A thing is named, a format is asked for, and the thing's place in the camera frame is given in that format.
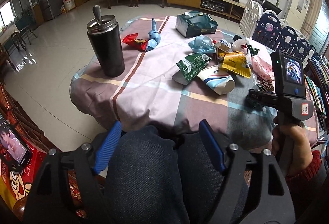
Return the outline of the green white snack packet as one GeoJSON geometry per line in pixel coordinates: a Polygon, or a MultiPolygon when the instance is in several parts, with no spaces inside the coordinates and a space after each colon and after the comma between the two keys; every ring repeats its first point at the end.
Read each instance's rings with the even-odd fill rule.
{"type": "Polygon", "coordinates": [[[176,63],[182,74],[182,83],[189,84],[209,63],[207,54],[190,54],[176,63]]]}

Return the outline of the white blue paper cup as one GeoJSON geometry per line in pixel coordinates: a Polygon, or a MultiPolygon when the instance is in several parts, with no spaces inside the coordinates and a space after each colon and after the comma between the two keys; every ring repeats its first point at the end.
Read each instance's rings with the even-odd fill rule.
{"type": "Polygon", "coordinates": [[[197,76],[218,95],[228,94],[235,88],[232,76],[217,65],[201,70],[197,76]]]}

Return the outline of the yellow wooden tv cabinet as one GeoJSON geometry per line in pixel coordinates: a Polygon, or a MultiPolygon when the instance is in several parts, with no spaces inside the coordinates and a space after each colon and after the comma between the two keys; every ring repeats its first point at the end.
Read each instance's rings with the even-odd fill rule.
{"type": "Polygon", "coordinates": [[[168,5],[178,5],[219,14],[235,22],[242,20],[245,8],[245,4],[233,0],[166,0],[166,2],[168,5]]]}

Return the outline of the dark green tissue box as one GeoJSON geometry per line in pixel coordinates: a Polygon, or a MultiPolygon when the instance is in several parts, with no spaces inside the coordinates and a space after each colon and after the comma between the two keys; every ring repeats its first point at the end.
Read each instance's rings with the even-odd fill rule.
{"type": "Polygon", "coordinates": [[[185,38],[215,34],[217,27],[218,24],[212,17],[199,11],[186,11],[176,18],[176,30],[185,38]]]}

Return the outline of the person's legs dark jeans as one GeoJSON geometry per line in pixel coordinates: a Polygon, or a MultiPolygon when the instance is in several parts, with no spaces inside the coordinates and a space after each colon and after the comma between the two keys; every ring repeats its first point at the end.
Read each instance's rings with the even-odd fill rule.
{"type": "Polygon", "coordinates": [[[222,175],[198,133],[162,138],[154,126],[119,140],[104,195],[111,223],[208,223],[222,175]]]}

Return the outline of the colourful books on table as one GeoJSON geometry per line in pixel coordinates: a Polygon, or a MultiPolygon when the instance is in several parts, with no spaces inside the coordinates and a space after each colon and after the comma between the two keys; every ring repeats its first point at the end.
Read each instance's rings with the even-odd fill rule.
{"type": "Polygon", "coordinates": [[[328,60],[315,52],[307,60],[305,76],[320,127],[328,132],[328,60]]]}

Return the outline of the blue white baby fence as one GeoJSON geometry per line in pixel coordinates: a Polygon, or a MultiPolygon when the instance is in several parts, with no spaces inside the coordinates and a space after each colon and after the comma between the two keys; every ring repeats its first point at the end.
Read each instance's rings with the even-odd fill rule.
{"type": "Polygon", "coordinates": [[[239,26],[247,38],[274,50],[291,54],[302,61],[317,56],[316,49],[299,31],[279,19],[272,10],[264,10],[253,0],[247,1],[239,26]]]}

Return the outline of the black steel thermos cup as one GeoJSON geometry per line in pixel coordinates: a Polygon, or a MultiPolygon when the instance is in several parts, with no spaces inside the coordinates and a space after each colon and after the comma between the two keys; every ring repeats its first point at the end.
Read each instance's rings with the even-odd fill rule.
{"type": "Polygon", "coordinates": [[[114,15],[102,15],[93,6],[94,19],[87,24],[87,35],[104,74],[114,78],[125,70],[119,24],[114,15]]]}

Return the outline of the pink plastic bag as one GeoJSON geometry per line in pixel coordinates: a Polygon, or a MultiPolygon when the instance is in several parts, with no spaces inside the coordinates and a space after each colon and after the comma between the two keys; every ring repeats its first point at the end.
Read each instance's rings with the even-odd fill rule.
{"type": "Polygon", "coordinates": [[[258,55],[254,55],[251,58],[251,65],[253,72],[262,80],[269,83],[274,83],[274,73],[272,65],[264,61],[258,55]]]}

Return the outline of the light blue face mask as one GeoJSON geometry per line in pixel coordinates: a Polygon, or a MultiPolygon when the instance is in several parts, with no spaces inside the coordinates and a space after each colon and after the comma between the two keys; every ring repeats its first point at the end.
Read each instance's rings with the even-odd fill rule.
{"type": "Polygon", "coordinates": [[[208,36],[200,35],[188,43],[193,53],[196,54],[215,54],[216,53],[216,40],[208,36]]]}

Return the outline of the white air conditioner cabinet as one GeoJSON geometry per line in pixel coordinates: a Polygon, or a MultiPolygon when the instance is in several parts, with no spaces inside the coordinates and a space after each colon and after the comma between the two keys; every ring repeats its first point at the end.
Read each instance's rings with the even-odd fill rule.
{"type": "Polygon", "coordinates": [[[288,7],[284,19],[289,26],[301,30],[308,12],[310,0],[288,0],[288,7]]]}

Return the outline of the yellow snack bag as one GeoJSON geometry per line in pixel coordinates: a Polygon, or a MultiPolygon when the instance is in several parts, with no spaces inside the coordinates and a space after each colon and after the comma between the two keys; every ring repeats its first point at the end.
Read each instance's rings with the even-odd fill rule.
{"type": "Polygon", "coordinates": [[[251,68],[242,52],[222,52],[216,54],[219,67],[231,71],[245,78],[251,77],[251,68]]]}

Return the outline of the black smartphone playing video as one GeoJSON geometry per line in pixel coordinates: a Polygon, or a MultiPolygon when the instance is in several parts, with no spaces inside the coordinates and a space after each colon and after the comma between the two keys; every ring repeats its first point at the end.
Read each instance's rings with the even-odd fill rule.
{"type": "Polygon", "coordinates": [[[14,132],[9,122],[1,116],[1,145],[15,163],[25,168],[31,159],[28,145],[14,132]]]}

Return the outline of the plaid pink grey tablecloth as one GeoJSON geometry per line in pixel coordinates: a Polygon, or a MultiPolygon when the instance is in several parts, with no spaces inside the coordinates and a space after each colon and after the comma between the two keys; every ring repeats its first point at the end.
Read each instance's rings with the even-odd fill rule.
{"type": "Polygon", "coordinates": [[[189,40],[175,29],[176,17],[156,17],[158,46],[140,52],[123,44],[125,70],[107,77],[97,58],[77,71],[70,98],[81,112],[108,129],[116,120],[125,132],[158,125],[175,134],[194,133],[205,119],[215,131],[228,134],[245,149],[265,146],[272,139],[276,111],[250,108],[246,97],[252,79],[235,76],[235,88],[218,95],[200,78],[184,86],[173,80],[177,62],[191,53],[189,40]]]}

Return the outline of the white plastic bag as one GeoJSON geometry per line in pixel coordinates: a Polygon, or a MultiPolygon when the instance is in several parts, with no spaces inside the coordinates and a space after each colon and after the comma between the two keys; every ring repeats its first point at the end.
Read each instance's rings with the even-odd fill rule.
{"type": "Polygon", "coordinates": [[[249,44],[248,38],[241,38],[232,43],[231,49],[233,51],[242,52],[244,55],[248,55],[250,53],[248,44],[249,44]]]}

